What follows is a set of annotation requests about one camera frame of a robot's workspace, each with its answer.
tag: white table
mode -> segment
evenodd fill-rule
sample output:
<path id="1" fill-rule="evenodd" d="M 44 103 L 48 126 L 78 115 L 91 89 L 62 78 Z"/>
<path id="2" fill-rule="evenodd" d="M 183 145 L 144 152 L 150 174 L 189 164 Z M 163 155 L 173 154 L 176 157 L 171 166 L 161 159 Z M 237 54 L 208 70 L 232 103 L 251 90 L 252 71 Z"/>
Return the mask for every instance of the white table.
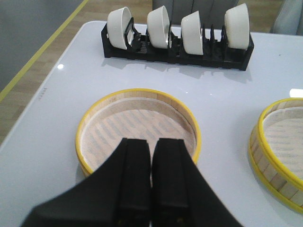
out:
<path id="1" fill-rule="evenodd" d="M 0 147 L 0 226 L 19 226 L 33 206 L 84 178 L 74 138 L 95 101 L 144 87 L 169 93 L 192 110 L 202 133 L 199 170 L 244 226 L 301 227 L 303 215 L 253 174 L 247 147 L 261 111 L 289 97 L 290 89 L 303 88 L 303 37 L 252 33 L 255 49 L 247 70 L 239 71 L 105 59 L 104 25 L 93 21 L 81 28 Z M 144 25 L 136 28 L 145 32 Z M 180 36 L 180 28 L 173 32 Z"/>

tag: white bowl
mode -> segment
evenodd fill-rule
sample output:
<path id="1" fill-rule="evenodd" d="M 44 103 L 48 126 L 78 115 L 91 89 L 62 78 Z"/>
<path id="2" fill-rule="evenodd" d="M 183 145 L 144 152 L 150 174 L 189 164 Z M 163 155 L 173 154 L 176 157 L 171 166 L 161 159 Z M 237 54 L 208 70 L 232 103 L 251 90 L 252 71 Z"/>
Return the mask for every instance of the white bowl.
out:
<path id="1" fill-rule="evenodd" d="M 203 55 L 203 39 L 199 11 L 182 18 L 181 34 L 186 53 Z"/>
<path id="2" fill-rule="evenodd" d="M 167 49 L 169 39 L 169 15 L 161 6 L 147 15 L 147 30 L 151 44 L 156 48 Z"/>
<path id="3" fill-rule="evenodd" d="M 113 47 L 123 50 L 127 49 L 124 32 L 131 18 L 132 15 L 128 7 L 123 7 L 109 13 L 107 17 L 107 33 Z M 129 44 L 132 43 L 133 38 L 133 30 L 131 29 L 127 35 Z"/>
<path id="4" fill-rule="evenodd" d="M 250 20 L 247 5 L 243 3 L 227 10 L 224 20 L 228 47 L 247 50 L 250 43 Z"/>

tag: yellow rim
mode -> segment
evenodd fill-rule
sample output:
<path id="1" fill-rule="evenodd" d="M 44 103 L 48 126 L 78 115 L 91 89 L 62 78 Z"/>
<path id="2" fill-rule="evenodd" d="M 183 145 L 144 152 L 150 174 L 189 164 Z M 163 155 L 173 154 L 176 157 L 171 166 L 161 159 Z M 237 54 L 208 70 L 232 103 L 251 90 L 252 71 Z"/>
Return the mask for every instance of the yellow rim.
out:
<path id="1" fill-rule="evenodd" d="M 80 140 L 81 140 L 81 132 L 80 132 L 80 130 L 81 130 L 81 128 L 83 127 L 83 125 L 85 123 L 85 119 L 87 118 L 87 116 L 90 114 L 90 112 L 97 105 L 99 105 L 100 103 L 104 102 L 105 100 L 107 100 L 107 99 L 109 99 L 109 98 L 111 98 L 113 96 L 119 95 L 121 93 L 138 92 L 138 91 L 150 92 L 150 93 L 154 93 L 154 94 L 165 96 L 165 97 L 173 100 L 174 102 L 178 103 L 182 108 L 184 108 L 187 111 L 187 113 L 189 114 L 189 116 L 192 119 L 193 124 L 194 124 L 194 125 L 192 125 L 192 127 L 194 127 L 194 131 L 196 132 L 196 149 L 195 149 L 194 155 L 192 156 L 192 159 L 193 159 L 194 163 L 197 164 L 198 158 L 199 158 L 199 155 L 200 155 L 200 151 L 201 151 L 201 144 L 202 144 L 201 132 L 200 132 L 200 129 L 199 129 L 198 122 L 196 121 L 196 119 L 195 119 L 194 115 L 192 114 L 192 112 L 190 111 L 190 109 L 183 102 L 179 101 L 178 99 L 176 99 L 175 97 L 173 97 L 173 96 L 171 96 L 171 95 L 169 95 L 167 93 L 164 93 L 164 92 L 161 92 L 161 91 L 157 91 L 157 90 L 153 90 L 153 89 L 133 88 L 133 89 L 126 89 L 126 90 L 117 91 L 117 92 L 111 93 L 111 94 L 103 97 L 102 99 L 100 99 L 97 102 L 95 102 L 89 108 L 89 110 L 84 114 L 83 118 L 81 119 L 81 121 L 79 123 L 79 126 L 78 126 L 78 129 L 77 129 L 77 133 L 76 133 L 76 152 L 77 152 L 78 159 L 79 159 L 79 161 L 81 163 L 82 169 L 84 170 L 85 173 L 88 173 L 88 174 L 93 173 L 93 170 L 85 162 L 84 157 L 81 154 L 81 150 L 80 150 Z"/>
<path id="2" fill-rule="evenodd" d="M 265 178 L 265 176 L 259 170 L 258 165 L 257 165 L 257 163 L 255 162 L 255 160 L 253 158 L 253 154 L 252 154 L 252 150 L 251 150 L 251 147 L 250 147 L 250 143 L 249 143 L 249 157 L 250 157 L 251 165 L 252 165 L 252 167 L 253 167 L 256 175 L 258 176 L 258 178 L 260 179 L 260 181 L 273 193 L 273 195 L 276 196 L 277 198 L 279 198 L 282 202 L 284 202 L 290 208 L 294 209 L 295 211 L 297 211 L 299 213 L 303 213 L 303 208 L 302 207 L 296 205 L 295 203 L 291 202 L 289 199 L 287 199 L 286 197 L 284 197 L 279 191 L 277 191 L 268 182 L 268 180 Z"/>
<path id="3" fill-rule="evenodd" d="M 24 74 L 29 70 L 29 68 L 35 63 L 35 61 L 42 55 L 42 53 L 47 49 L 47 47 L 55 40 L 55 38 L 66 28 L 66 26 L 71 22 L 71 20 L 79 13 L 79 11 L 86 5 L 89 0 L 84 0 L 72 14 L 63 22 L 63 24 L 52 34 L 51 37 L 39 48 L 39 50 L 31 57 L 28 62 L 22 67 L 22 69 L 14 76 L 14 78 L 5 86 L 5 88 L 0 92 L 0 102 L 5 98 L 5 96 L 13 89 L 13 87 L 18 83 L 18 81 L 24 76 Z"/>
<path id="4" fill-rule="evenodd" d="M 290 181 L 297 189 L 300 191 L 303 191 L 303 180 L 301 180 L 298 176 L 296 176 L 294 173 L 292 173 L 274 154 L 274 152 L 271 150 L 264 134 L 264 129 L 263 129 L 263 120 L 265 118 L 265 115 L 270 111 L 270 109 L 280 103 L 283 102 L 289 102 L 289 101 L 296 101 L 300 100 L 303 101 L 303 98 L 286 98 L 279 100 L 270 106 L 268 106 L 261 114 L 258 120 L 257 124 L 257 138 L 258 138 L 258 143 L 261 146 L 264 155 L 266 158 L 269 160 L 271 165 L 277 170 L 278 173 L 280 173 L 285 179 Z"/>

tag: steamer basket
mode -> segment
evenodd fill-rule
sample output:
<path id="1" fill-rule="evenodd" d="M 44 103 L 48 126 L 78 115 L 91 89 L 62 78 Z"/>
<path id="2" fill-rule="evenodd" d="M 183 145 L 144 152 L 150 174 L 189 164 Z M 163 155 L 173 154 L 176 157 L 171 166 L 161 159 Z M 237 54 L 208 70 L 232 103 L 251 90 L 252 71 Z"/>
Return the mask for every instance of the steamer basket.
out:
<path id="1" fill-rule="evenodd" d="M 201 149 L 197 121 L 182 102 L 156 90 L 122 90 L 97 101 L 78 126 L 76 151 L 84 174 L 103 164 L 123 137 L 147 140 L 151 155 L 159 138 L 184 139 L 195 163 Z"/>
<path id="2" fill-rule="evenodd" d="M 281 201 L 303 213 L 303 99 L 288 98 L 267 107 L 249 144 L 252 167 Z"/>

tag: chair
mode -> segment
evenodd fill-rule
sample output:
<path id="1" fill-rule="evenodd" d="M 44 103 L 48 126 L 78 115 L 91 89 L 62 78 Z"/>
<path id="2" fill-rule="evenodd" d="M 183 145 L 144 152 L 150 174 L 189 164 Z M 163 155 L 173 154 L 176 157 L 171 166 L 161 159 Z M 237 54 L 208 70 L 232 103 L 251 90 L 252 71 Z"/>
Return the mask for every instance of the chair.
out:
<path id="1" fill-rule="evenodd" d="M 270 32 L 303 35 L 303 0 L 284 0 Z"/>
<path id="2" fill-rule="evenodd" d="M 165 6 L 173 24 L 179 25 L 181 19 L 199 10 L 201 24 L 221 29 L 226 10 L 235 7 L 239 0 L 152 0 L 152 9 Z"/>

